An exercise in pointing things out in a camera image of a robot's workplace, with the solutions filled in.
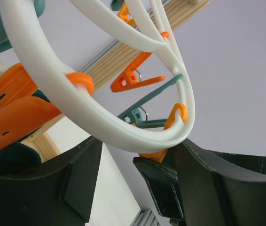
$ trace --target orange plastic clip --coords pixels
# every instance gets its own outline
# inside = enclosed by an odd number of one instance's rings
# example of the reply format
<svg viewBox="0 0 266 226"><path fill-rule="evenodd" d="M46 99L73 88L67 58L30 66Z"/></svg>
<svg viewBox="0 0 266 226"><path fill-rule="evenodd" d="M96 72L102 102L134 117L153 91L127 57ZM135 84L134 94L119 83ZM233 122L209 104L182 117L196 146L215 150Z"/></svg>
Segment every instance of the orange plastic clip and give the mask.
<svg viewBox="0 0 266 226"><path fill-rule="evenodd" d="M84 84L92 94L93 81L87 74L76 72L67 78L73 84ZM21 64L12 66L0 77L0 149L61 113L52 103L31 97L37 88Z"/></svg>
<svg viewBox="0 0 266 226"><path fill-rule="evenodd" d="M174 122L175 122L175 114L177 112L177 110L180 110L181 112L181 119L182 121L185 121L187 116L188 116L188 111L187 108L185 107L184 104L182 103L176 103L175 106L173 107L170 116L168 117L165 126L164 126L164 130L170 128ZM168 151L168 148L160 151L160 152L156 152L156 153L151 153L151 154L139 154L140 157L145 157L151 160L154 160L156 162L161 163L163 158L165 157L166 153Z"/></svg>
<svg viewBox="0 0 266 226"><path fill-rule="evenodd" d="M123 4L122 8L120 8L119 12L118 12L118 16L125 21L127 24L129 24L132 27L136 27L136 23L133 19L131 19L129 17L130 12L129 9L126 5L126 3Z"/></svg>
<svg viewBox="0 0 266 226"><path fill-rule="evenodd" d="M168 32L163 32L161 34L163 37L168 37ZM155 84L157 82L161 82L165 79L165 76L158 76L155 78L147 79L142 81L141 74L137 70L137 68L145 62L152 53L141 52L124 70L123 72L113 81L110 88L114 93L123 92L131 89L136 89L148 85ZM140 74L140 79L138 81L134 71Z"/></svg>

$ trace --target white plastic hanger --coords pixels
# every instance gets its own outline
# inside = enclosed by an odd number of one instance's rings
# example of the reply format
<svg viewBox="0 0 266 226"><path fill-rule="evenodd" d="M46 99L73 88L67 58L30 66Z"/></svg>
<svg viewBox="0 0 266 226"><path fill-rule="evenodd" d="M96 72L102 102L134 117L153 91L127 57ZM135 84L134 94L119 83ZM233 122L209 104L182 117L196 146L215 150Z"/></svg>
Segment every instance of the white plastic hanger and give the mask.
<svg viewBox="0 0 266 226"><path fill-rule="evenodd" d="M35 14L33 0L0 0L0 13L9 40L40 90L83 130L119 149L153 153L182 142L194 125L194 95L160 0L151 0L151 4L159 30L166 29L170 34L167 42L155 28L140 0L126 0L126 4L141 32L122 21L99 0L70 1L115 38L141 51L155 52L174 76L183 74L177 88L180 102L188 109L188 117L183 122L177 111L173 126L160 132L140 129L118 119L93 100L84 86L74 87L65 77L65 72L71 72L71 69L62 64L51 49Z"/></svg>

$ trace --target wooden plank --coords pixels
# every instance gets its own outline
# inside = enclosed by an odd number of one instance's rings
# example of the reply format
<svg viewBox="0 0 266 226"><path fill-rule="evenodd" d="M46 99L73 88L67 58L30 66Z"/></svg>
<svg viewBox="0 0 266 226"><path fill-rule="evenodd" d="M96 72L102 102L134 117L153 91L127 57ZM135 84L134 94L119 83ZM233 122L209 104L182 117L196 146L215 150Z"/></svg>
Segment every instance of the wooden plank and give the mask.
<svg viewBox="0 0 266 226"><path fill-rule="evenodd" d="M183 23L203 9L209 0L170 0L165 5L165 11L173 30L178 29ZM98 63L90 67L86 73L94 81L94 91L107 83L110 79L124 70L136 57L140 51L131 48L123 43L119 43L114 49L106 54ZM55 125L64 115L61 114L49 121L26 142L33 142L38 148L45 148L45 156L52 157L57 154L55 145L50 151L51 144L54 144L46 131Z"/></svg>

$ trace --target ceiling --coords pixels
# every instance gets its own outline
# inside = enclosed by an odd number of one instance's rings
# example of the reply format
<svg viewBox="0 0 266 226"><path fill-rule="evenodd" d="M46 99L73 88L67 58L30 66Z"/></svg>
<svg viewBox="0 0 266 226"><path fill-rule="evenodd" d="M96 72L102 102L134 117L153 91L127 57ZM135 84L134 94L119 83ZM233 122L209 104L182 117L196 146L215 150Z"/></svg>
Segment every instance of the ceiling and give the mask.
<svg viewBox="0 0 266 226"><path fill-rule="evenodd" d="M108 6L110 0L103 2ZM40 23L58 57L75 70L114 40L67 0L47 0ZM196 99L196 122L189 138L206 149L266 155L266 1L211 0L174 34ZM0 59L9 65L18 62L13 50L0 54ZM156 56L140 71L145 79L171 78ZM107 84L93 97L117 115L156 87L114 94ZM144 108L150 119L166 118L177 101L171 87ZM141 207L153 208L132 164L136 154L108 148ZM167 219L159 220L168 225Z"/></svg>

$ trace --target wooden frame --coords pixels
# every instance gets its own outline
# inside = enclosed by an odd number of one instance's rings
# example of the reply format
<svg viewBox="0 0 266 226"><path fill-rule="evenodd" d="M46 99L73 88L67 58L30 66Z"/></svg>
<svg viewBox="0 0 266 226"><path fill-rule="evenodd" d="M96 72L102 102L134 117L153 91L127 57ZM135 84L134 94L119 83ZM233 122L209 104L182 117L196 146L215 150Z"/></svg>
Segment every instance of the wooden frame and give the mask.
<svg viewBox="0 0 266 226"><path fill-rule="evenodd" d="M176 30L179 28L208 3L209 0L170 0L167 2L164 8L172 29ZM134 48L123 43L117 44L100 61L85 71L94 81L94 90L97 91L111 78L125 69L138 54L140 54L140 51ZM34 135L23 142L38 151L43 161L49 160L60 153L57 146L47 134L47 130L63 117L64 115L61 114L49 121Z"/></svg>

